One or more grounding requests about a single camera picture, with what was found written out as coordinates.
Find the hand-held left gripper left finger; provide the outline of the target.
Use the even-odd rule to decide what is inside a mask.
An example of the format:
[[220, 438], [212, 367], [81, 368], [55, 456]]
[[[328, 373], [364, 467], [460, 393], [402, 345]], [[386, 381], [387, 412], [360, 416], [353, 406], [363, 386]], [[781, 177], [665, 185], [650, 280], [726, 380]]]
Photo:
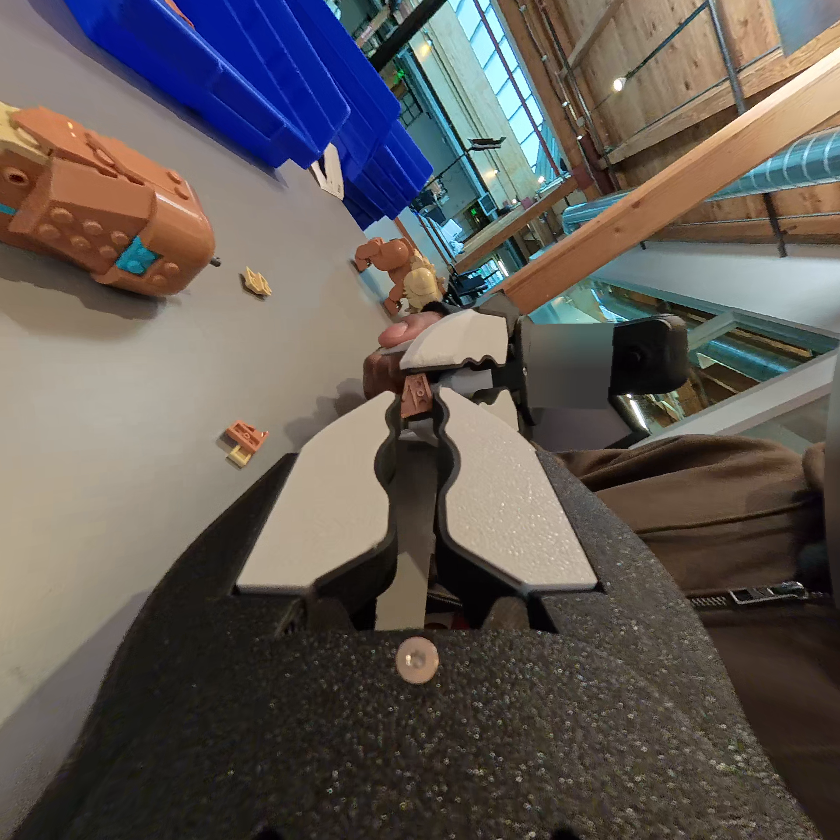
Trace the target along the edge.
[[389, 586], [401, 429], [401, 400], [385, 392], [303, 446], [236, 580], [241, 593], [377, 596]]

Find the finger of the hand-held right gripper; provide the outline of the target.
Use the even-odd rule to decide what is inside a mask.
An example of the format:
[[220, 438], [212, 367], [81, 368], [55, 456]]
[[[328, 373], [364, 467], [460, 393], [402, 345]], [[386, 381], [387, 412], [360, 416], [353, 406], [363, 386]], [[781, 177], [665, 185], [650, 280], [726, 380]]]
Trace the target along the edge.
[[436, 396], [432, 429], [436, 437], [521, 437], [518, 409], [508, 388], [494, 385], [489, 370], [442, 373], [433, 386]]
[[404, 351], [404, 372], [446, 371], [467, 364], [502, 366], [508, 359], [508, 322], [502, 316], [467, 309], [424, 330]]

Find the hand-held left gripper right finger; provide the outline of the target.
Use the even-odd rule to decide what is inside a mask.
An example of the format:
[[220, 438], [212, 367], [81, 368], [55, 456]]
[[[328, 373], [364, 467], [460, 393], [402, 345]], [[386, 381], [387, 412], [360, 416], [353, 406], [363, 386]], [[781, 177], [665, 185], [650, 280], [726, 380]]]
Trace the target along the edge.
[[440, 528], [457, 555], [519, 593], [588, 592], [597, 577], [536, 449], [486, 404], [437, 394]]

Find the brown wedge plate brick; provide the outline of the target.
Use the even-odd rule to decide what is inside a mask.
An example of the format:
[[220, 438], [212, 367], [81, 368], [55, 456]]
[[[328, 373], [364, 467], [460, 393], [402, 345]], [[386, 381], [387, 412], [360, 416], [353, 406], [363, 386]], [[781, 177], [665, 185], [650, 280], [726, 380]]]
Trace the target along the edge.
[[267, 439], [269, 433], [258, 430], [243, 421], [232, 423], [225, 429], [226, 436], [245, 455], [254, 455]]
[[409, 420], [430, 414], [434, 407], [434, 394], [424, 372], [406, 376], [401, 403], [401, 418]]

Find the brown tan brick arm model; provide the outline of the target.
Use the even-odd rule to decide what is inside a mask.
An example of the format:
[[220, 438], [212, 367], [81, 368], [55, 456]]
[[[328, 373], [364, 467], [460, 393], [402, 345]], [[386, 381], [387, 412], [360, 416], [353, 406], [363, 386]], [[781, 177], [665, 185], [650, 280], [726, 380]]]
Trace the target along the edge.
[[154, 298], [217, 264], [212, 225], [177, 171], [63, 114], [5, 102], [1, 241]]

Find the person's right forearm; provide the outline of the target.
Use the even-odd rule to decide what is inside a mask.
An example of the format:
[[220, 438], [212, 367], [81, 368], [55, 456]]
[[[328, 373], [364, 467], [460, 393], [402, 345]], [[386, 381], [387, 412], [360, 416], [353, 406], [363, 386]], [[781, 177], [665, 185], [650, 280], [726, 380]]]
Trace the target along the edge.
[[710, 529], [819, 511], [825, 444], [803, 455], [741, 436], [666, 437], [558, 460], [637, 535]]

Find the person's right hand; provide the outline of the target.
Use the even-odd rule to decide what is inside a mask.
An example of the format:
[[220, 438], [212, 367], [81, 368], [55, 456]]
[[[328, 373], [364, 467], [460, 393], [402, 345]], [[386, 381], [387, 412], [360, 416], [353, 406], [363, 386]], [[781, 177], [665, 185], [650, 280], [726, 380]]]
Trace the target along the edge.
[[441, 311], [411, 313], [388, 326], [379, 336], [379, 349], [363, 363], [364, 397], [370, 401], [382, 393], [402, 394], [406, 373], [401, 368], [404, 352], [394, 348], [414, 341], [445, 315]]

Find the black chair back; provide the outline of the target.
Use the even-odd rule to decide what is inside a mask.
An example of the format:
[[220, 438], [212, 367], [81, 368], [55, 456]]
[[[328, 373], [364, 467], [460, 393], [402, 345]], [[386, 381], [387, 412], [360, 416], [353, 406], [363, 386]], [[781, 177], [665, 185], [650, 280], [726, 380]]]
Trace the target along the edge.
[[448, 278], [444, 300], [459, 308], [475, 303], [503, 280], [497, 263], [489, 263], [466, 273], [452, 272]]

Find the brown tan brick figure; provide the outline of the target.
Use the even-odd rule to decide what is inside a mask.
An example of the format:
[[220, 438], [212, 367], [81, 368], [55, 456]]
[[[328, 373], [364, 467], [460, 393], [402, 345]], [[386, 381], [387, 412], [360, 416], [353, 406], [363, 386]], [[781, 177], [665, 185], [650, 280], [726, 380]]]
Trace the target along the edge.
[[444, 298], [444, 282], [434, 265], [407, 238], [371, 238], [355, 250], [353, 263], [359, 272], [372, 266], [388, 275], [392, 289], [382, 306], [392, 317], [400, 313], [403, 301], [409, 313], [418, 313]]

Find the wooden pillar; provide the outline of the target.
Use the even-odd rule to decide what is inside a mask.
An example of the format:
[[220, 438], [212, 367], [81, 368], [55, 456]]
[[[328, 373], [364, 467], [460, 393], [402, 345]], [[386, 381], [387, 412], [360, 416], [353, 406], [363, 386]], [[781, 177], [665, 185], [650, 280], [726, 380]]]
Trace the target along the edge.
[[838, 114], [839, 50], [563, 238], [500, 286], [529, 314]]

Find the white paper sheet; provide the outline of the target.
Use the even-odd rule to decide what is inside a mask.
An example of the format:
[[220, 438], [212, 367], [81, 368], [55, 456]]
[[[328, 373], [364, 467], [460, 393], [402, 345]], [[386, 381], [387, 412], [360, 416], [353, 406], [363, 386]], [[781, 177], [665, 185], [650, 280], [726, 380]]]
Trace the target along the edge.
[[314, 180], [327, 194], [344, 200], [344, 181], [340, 154], [334, 143], [329, 143], [322, 157], [313, 162], [309, 171]]

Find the stack of blue bins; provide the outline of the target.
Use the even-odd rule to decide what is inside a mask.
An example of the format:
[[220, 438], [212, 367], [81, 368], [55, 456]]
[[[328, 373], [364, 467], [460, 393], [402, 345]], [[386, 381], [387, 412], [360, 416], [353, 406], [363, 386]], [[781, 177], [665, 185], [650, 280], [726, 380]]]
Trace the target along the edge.
[[350, 108], [332, 140], [344, 206], [362, 229], [397, 218], [434, 169], [403, 127], [400, 102], [325, 2], [287, 5]]

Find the brown zip hoodie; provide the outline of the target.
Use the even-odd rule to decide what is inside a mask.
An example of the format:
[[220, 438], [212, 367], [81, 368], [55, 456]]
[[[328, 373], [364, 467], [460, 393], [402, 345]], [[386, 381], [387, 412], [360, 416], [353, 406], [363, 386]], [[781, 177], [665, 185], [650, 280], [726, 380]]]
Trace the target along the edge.
[[838, 574], [826, 522], [838, 527], [838, 500], [822, 496], [808, 515], [637, 536], [688, 598], [785, 582], [810, 593], [700, 617], [774, 768], [822, 837], [838, 838]]

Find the black metal pole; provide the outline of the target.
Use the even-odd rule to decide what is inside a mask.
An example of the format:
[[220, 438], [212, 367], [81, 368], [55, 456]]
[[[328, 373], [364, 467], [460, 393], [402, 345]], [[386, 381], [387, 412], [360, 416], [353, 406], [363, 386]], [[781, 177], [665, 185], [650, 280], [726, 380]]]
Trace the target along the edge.
[[420, 2], [369, 58], [373, 69], [376, 72], [383, 70], [446, 3], [446, 1]]

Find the blue plastic bin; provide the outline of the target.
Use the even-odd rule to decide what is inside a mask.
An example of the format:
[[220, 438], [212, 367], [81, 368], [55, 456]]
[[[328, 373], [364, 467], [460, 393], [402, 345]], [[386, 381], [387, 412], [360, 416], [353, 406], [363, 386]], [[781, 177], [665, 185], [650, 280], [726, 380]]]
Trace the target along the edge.
[[309, 168], [350, 116], [290, 2], [66, 5], [96, 45], [272, 169]]

